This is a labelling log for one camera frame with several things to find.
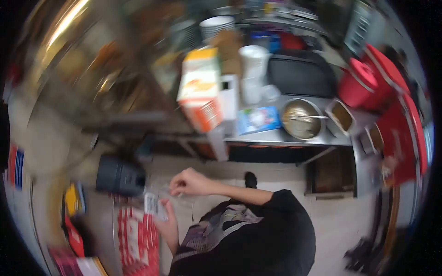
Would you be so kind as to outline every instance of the graphic print on shirt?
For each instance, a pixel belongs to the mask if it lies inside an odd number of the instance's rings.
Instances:
[[[209,221],[201,221],[189,228],[182,247],[192,249],[178,253],[173,262],[199,253],[206,253],[215,248],[225,237],[247,224],[259,223],[263,218],[257,217],[250,209],[242,204],[227,206],[224,213],[219,213]],[[232,226],[223,229],[224,223],[232,222]]]

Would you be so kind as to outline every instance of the stack of white bowls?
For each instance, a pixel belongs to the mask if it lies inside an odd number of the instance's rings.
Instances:
[[[185,40],[187,46],[193,50],[199,46],[201,41],[198,42],[197,38],[197,29],[196,29],[196,22],[193,19],[188,19],[183,22],[179,22],[175,25],[172,25],[170,27],[171,32],[173,34],[185,34]]]
[[[199,24],[202,38],[210,39],[217,35],[221,30],[234,30],[235,18],[231,16],[215,16],[202,21]]]

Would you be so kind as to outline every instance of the red and white box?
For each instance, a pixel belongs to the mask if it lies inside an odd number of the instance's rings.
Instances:
[[[118,239],[124,276],[159,275],[159,238],[152,215],[134,207],[121,207]]]

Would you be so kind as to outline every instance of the person's arm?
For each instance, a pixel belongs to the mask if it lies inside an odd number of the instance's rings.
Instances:
[[[169,188],[173,196],[180,193],[198,196],[223,195],[255,205],[267,203],[273,195],[269,191],[225,185],[208,179],[192,168],[183,170],[176,175],[170,182]]]
[[[153,222],[167,243],[167,246],[172,252],[172,256],[176,255],[176,251],[179,247],[178,241],[178,223],[176,221],[175,212],[173,211],[172,203],[168,199],[161,199],[160,203],[164,206],[167,212],[168,219],[166,221],[161,221],[157,217],[153,217]]]
[[[269,191],[224,184],[221,184],[216,194],[254,205],[264,205],[273,196],[273,193]]]

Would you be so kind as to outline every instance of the red lid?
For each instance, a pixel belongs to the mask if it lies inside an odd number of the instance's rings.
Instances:
[[[385,74],[397,85],[399,85],[405,92],[410,94],[407,84],[405,83],[404,78],[400,74],[397,67],[394,63],[389,60],[383,53],[381,53],[378,49],[374,48],[372,45],[367,44],[367,50],[373,55],[374,59],[378,62],[380,67],[384,70]]]
[[[369,88],[375,89],[377,87],[377,81],[371,71],[371,68],[354,58],[350,59],[349,62],[350,68],[353,70],[353,73]]]

